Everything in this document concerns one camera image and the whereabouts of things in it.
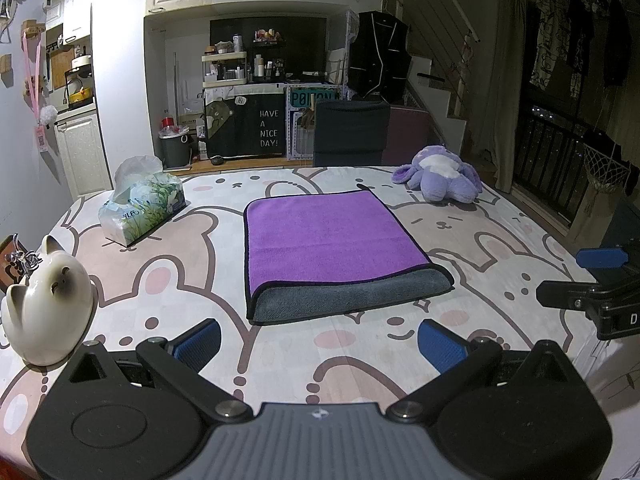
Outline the purple and grey towel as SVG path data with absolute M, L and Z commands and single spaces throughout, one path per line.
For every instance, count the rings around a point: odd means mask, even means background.
M 385 308 L 454 288 L 452 275 L 366 188 L 260 198 L 243 220 L 253 325 Z

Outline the black hanging garment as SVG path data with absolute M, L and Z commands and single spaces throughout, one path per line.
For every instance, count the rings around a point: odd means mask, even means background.
M 408 26 L 380 11 L 358 14 L 358 32 L 348 55 L 348 88 L 357 101 L 404 102 L 411 56 Z

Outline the black have a nice day curtain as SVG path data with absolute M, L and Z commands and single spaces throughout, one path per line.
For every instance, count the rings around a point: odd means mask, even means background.
M 282 156 L 286 151 L 283 93 L 240 94 L 205 105 L 209 157 Z

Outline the white shelf rack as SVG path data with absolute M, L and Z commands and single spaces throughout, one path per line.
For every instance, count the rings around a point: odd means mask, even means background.
M 201 57 L 204 89 L 246 84 L 246 53 L 230 52 Z

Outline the floral tissue pack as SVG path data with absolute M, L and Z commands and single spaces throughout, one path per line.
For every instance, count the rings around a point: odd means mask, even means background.
M 103 235 L 128 247 L 186 206 L 180 179 L 163 170 L 155 156 L 134 156 L 115 174 L 110 198 L 99 209 Z

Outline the white kitchen cabinet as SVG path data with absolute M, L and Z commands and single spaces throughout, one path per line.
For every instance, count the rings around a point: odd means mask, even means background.
M 63 115 L 55 137 L 74 200 L 113 188 L 96 110 Z

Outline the white ceramic cat figurine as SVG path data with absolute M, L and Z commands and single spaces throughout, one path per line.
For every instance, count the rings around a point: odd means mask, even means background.
M 8 287 L 1 319 L 17 355 L 47 367 L 64 361 L 84 339 L 96 308 L 96 286 L 51 235 L 43 237 L 39 258 L 28 278 Z

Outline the yellow kettle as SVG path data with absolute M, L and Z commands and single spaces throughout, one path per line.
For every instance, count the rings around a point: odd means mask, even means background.
M 76 110 L 76 108 L 93 102 L 92 67 L 90 64 L 66 70 L 65 97 L 70 110 Z

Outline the dark blue chair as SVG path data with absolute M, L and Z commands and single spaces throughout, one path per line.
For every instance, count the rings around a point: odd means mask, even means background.
M 386 149 L 389 121 L 390 104 L 384 101 L 319 101 L 314 166 L 378 166 Z

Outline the maroon storage box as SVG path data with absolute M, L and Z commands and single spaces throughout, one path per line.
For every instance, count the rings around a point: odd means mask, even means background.
M 427 110 L 408 106 L 392 106 L 387 126 L 383 166 L 408 164 L 427 145 L 444 145 L 434 118 Z

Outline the purple plush bunny toy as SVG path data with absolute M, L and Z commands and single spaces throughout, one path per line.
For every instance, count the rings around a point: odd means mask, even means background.
M 454 200 L 460 204 L 472 204 L 483 191 L 483 183 L 476 170 L 442 145 L 422 148 L 410 164 L 402 165 L 393 172 L 392 182 L 420 191 L 427 203 Z

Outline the poison sign crate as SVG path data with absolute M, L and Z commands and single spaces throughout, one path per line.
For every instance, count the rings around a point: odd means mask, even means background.
M 340 89 L 334 84 L 287 84 L 285 86 L 286 158 L 311 160 L 314 157 L 316 106 L 319 101 L 337 100 Z

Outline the dark trash bin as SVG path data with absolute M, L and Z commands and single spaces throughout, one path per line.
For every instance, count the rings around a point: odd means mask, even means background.
M 160 121 L 158 140 L 162 148 L 163 164 L 166 169 L 183 168 L 192 162 L 192 138 L 188 126 L 175 124 L 175 119 L 167 116 Z

